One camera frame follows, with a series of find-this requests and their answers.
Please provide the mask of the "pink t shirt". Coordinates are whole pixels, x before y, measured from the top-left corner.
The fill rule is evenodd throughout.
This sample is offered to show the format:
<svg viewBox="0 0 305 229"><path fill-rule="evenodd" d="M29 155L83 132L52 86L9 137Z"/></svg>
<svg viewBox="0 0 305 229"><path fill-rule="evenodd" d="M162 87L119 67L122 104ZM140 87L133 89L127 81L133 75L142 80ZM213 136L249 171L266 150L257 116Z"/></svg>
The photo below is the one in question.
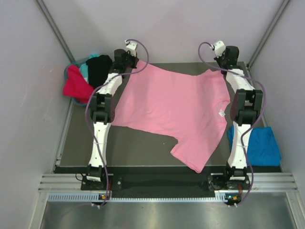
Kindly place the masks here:
<svg viewBox="0 0 305 229"><path fill-rule="evenodd" d="M200 173L225 133L229 102L219 71L187 75L138 61L113 125L174 137L171 154Z"/></svg>

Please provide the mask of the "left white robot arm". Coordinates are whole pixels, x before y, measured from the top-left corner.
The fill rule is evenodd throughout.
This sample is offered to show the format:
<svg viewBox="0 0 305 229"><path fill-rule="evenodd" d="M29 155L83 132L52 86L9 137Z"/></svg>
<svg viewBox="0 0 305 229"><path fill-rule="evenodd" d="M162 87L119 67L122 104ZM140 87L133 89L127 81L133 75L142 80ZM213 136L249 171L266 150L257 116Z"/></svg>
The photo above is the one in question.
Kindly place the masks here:
<svg viewBox="0 0 305 229"><path fill-rule="evenodd" d="M108 132L115 116L112 98L123 82L127 69L135 69L139 61L136 49L127 48L114 51L114 62L102 77L102 82L93 90L85 109L85 121L88 124L88 112L93 121L89 127L93 136L92 154L87 166L86 180L97 189L109 190L109 176L106 163Z"/></svg>

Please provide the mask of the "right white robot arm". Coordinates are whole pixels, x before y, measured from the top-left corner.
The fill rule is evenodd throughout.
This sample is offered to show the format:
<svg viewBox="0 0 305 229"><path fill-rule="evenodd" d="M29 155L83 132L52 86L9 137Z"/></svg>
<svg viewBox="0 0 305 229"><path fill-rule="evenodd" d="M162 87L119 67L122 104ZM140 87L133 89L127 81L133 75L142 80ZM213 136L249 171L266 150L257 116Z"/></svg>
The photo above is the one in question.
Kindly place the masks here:
<svg viewBox="0 0 305 229"><path fill-rule="evenodd" d="M226 46L222 41L217 41L213 45L214 59L234 91L230 111L234 135L222 182L228 189L236 188L241 191L250 186L246 154L253 124L261 112L263 92L249 83L242 68L237 65L239 49L236 46Z"/></svg>

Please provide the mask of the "black t shirt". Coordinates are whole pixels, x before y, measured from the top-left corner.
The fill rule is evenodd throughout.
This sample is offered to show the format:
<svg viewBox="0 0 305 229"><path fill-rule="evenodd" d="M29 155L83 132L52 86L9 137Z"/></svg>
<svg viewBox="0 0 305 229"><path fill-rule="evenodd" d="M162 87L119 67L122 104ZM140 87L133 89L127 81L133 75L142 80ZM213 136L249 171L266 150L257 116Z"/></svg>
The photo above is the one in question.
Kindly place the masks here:
<svg viewBox="0 0 305 229"><path fill-rule="evenodd" d="M89 85L94 89L105 83L109 70L112 67L112 59L108 55L100 55L86 61L88 66Z"/></svg>

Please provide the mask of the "light blue t shirt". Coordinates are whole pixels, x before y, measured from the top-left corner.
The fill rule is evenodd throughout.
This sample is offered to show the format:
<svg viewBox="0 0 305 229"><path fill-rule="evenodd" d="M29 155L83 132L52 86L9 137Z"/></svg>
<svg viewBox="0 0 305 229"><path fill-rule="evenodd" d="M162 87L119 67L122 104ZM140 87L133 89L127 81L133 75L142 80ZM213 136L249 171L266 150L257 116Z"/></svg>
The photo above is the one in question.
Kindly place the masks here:
<svg viewBox="0 0 305 229"><path fill-rule="evenodd" d="M93 53L89 55L89 59L99 57L98 53ZM80 73L82 74L84 80L88 83L89 82L89 75L88 75L88 65L86 63L82 64L79 68Z"/></svg>

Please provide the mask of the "blue plastic basket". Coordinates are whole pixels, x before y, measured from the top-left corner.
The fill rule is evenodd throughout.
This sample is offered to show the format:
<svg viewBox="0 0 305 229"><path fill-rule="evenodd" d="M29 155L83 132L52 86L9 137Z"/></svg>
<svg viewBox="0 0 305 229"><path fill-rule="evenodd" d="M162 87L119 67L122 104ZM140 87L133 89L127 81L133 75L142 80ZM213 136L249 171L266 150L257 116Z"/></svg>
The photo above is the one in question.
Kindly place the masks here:
<svg viewBox="0 0 305 229"><path fill-rule="evenodd" d="M71 64L67 65L67 67L65 68L64 70L64 73L63 73L63 76L64 76L64 84L65 84L65 81L67 80L67 69L69 66L71 65L76 65L78 68L80 68L80 66L84 63L86 63L86 61L88 60L89 58L84 58L84 59L80 59L78 61L75 61L75 62L72 62ZM72 102L78 106L86 106L86 104L81 104L79 103L76 99L74 98L71 98Z"/></svg>

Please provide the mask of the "red t shirt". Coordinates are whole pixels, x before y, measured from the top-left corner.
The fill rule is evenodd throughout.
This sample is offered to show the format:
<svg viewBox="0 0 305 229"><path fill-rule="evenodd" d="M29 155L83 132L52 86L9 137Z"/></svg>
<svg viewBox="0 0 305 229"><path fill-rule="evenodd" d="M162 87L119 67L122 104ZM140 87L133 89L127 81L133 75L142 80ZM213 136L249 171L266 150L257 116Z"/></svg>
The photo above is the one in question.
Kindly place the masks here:
<svg viewBox="0 0 305 229"><path fill-rule="evenodd" d="M86 104L93 90L94 88L85 81L76 65L68 67L67 80L63 87L64 96L74 98L81 104Z"/></svg>

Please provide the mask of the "folded blue t shirt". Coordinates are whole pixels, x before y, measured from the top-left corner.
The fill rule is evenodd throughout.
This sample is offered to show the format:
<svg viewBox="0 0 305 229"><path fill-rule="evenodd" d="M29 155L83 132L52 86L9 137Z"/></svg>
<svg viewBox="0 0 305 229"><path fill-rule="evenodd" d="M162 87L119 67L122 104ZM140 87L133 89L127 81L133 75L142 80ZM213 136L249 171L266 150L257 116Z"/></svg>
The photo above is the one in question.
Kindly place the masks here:
<svg viewBox="0 0 305 229"><path fill-rule="evenodd" d="M253 166L280 166L282 158L271 127L256 127L252 130L247 155Z"/></svg>

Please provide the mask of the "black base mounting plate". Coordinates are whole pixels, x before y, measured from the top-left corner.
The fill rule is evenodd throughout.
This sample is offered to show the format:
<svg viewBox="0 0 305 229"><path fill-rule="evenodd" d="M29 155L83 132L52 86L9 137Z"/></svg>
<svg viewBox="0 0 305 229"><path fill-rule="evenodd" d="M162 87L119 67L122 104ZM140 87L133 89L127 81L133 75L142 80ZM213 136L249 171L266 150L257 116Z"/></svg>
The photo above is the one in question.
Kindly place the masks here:
<svg viewBox="0 0 305 229"><path fill-rule="evenodd" d="M232 180L223 174L115 174L109 176L109 190L122 191L132 187L199 187L203 190L249 188L248 176Z"/></svg>

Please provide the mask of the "right aluminium corner post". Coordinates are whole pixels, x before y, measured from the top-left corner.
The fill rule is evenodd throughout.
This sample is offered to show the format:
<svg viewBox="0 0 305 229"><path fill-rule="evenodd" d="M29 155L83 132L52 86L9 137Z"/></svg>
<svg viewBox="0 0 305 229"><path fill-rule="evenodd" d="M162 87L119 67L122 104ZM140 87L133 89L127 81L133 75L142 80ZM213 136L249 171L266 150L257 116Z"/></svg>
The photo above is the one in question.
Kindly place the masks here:
<svg viewBox="0 0 305 229"><path fill-rule="evenodd" d="M280 21L281 17L283 16L284 12L286 11L290 2L291 2L291 0L282 0L280 2L280 5L279 5L278 9L276 10L274 16L272 17L272 20L268 24L268 26L267 26L262 38L260 39L254 53L252 54L249 62L246 64L246 67L248 69L250 69L253 66L253 64L255 63L255 61L258 58L260 52L262 51L262 49L266 45L269 37L271 36L272 32L276 28L278 22Z"/></svg>

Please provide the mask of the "aluminium corner post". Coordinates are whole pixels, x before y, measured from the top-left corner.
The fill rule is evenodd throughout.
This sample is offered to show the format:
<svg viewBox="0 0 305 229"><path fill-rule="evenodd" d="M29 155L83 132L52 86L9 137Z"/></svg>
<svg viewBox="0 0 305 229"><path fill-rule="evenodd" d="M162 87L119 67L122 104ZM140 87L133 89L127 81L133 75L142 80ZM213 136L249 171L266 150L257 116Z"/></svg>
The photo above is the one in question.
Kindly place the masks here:
<svg viewBox="0 0 305 229"><path fill-rule="evenodd" d="M37 4L39 10L43 14L45 20L47 21L50 29L52 30L53 34L55 35L57 41L59 42L61 48L63 49L64 53L66 54L67 58L70 62L74 62L75 58L73 57L72 52L70 51L62 33L60 32L55 20L53 19L51 13L49 12L47 5L43 0L34 0Z"/></svg>
<svg viewBox="0 0 305 229"><path fill-rule="evenodd" d="M266 45L269 37L271 36L272 32L276 28L278 22L280 21L281 17L283 16L284 12L286 11L290 2L291 2L291 0L282 0L280 2L280 5L279 5L278 9L276 10L274 16L272 17L272 20L268 24L268 26L267 26L262 38L260 39L254 53L252 54L249 62L246 64L246 67L248 69L250 69L253 66L253 64L255 63L255 61L258 58L260 52L262 51L262 49Z"/></svg>

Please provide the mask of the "left aluminium corner post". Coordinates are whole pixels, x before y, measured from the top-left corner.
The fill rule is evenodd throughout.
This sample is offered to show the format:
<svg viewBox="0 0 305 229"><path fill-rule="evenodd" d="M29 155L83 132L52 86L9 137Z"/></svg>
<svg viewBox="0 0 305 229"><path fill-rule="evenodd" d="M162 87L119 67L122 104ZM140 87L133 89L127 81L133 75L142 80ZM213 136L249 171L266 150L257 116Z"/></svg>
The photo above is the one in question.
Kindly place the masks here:
<svg viewBox="0 0 305 229"><path fill-rule="evenodd" d="M63 49L64 53L66 54L67 58L70 62L74 62L75 58L73 57L72 52L70 51L62 33L60 32L55 20L53 19L51 13L49 12L47 5L43 0L34 0L37 4L39 10L43 14L45 20L47 21L50 29L52 30L53 34L55 35L57 41L59 42L61 48Z"/></svg>

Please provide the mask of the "aluminium front rail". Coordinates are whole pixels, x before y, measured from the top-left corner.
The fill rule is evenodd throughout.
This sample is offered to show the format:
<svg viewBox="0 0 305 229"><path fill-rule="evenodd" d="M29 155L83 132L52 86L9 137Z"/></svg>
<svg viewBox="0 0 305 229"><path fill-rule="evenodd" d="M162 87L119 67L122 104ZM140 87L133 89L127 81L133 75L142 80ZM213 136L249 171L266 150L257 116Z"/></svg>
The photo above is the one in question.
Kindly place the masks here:
<svg viewBox="0 0 305 229"><path fill-rule="evenodd" d="M290 173L254 173L254 180L251 174L249 179L242 184L243 190L251 192L294 192L297 191L297 185ZM229 185L216 184L210 185L211 175L184 174L175 176L153 175L153 174L129 174L129 175L110 175L109 189L111 191L121 191L125 189L148 188L171 188L177 190L179 187L199 188L211 191L234 191L237 190L237 184L230 181ZM106 184L97 181L90 181L86 178L80 180L72 174L45 174L42 176L38 191L40 192L73 192L90 191L105 192Z"/></svg>

